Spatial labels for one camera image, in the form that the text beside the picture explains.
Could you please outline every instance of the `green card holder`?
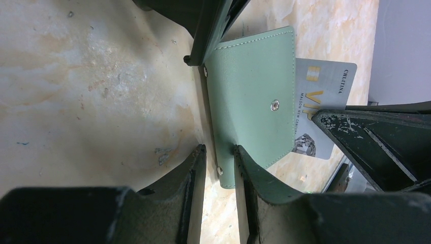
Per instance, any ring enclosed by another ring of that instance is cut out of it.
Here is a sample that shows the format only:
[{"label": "green card holder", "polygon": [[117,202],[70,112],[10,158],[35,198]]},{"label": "green card holder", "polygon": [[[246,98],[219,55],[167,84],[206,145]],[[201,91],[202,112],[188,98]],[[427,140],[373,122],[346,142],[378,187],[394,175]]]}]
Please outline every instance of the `green card holder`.
[{"label": "green card holder", "polygon": [[268,168],[294,144],[292,27],[220,43],[205,62],[220,185],[235,187],[233,146]]}]

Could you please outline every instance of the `table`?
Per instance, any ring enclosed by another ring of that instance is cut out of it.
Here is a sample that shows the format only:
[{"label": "table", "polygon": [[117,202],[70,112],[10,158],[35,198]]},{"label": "table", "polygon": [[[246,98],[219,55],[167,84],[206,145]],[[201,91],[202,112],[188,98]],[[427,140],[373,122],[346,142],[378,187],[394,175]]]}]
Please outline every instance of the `table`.
[{"label": "table", "polygon": [[[252,0],[227,39],[286,25],[296,56],[353,62],[349,105],[367,102],[378,0]],[[208,149],[201,243],[238,243],[234,190],[217,180],[205,87],[182,62],[192,38],[132,1],[0,3],[0,194],[17,186],[139,190]],[[320,191],[330,160],[289,154],[268,171]]]}]

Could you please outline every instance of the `metal rivet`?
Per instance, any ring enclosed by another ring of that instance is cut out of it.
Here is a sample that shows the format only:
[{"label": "metal rivet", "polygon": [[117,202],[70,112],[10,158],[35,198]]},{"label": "metal rivet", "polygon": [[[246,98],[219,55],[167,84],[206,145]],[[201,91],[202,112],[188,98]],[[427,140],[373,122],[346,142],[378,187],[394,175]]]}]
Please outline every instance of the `metal rivet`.
[{"label": "metal rivet", "polygon": [[272,103],[271,103],[271,110],[272,111],[277,111],[280,107],[280,102],[275,99]]},{"label": "metal rivet", "polygon": [[223,169],[219,167],[217,167],[217,173],[219,173],[219,175],[223,175]]}]

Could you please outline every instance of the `marble tabletop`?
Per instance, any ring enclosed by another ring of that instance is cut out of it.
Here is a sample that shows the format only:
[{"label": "marble tabletop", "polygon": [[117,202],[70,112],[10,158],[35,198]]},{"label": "marble tabletop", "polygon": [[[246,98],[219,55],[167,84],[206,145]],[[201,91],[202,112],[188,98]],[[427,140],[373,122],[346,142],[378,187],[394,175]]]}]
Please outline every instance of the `marble tabletop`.
[{"label": "marble tabletop", "polygon": [[[296,56],[358,65],[348,104],[367,102],[378,0],[251,0],[226,39],[291,25]],[[238,243],[234,190],[220,187],[192,38],[131,0],[0,3],[0,195],[17,186],[139,190],[207,145],[201,243]],[[320,191],[330,160],[288,154],[268,171]]]}]

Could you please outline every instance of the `wallet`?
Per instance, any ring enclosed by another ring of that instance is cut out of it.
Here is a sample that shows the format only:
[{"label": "wallet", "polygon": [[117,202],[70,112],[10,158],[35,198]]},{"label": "wallet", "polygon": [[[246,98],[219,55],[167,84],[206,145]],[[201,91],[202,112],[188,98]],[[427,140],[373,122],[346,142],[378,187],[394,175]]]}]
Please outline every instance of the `wallet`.
[{"label": "wallet", "polygon": [[220,185],[235,187],[234,145],[268,168],[294,145],[291,26],[220,43],[205,62]]}]

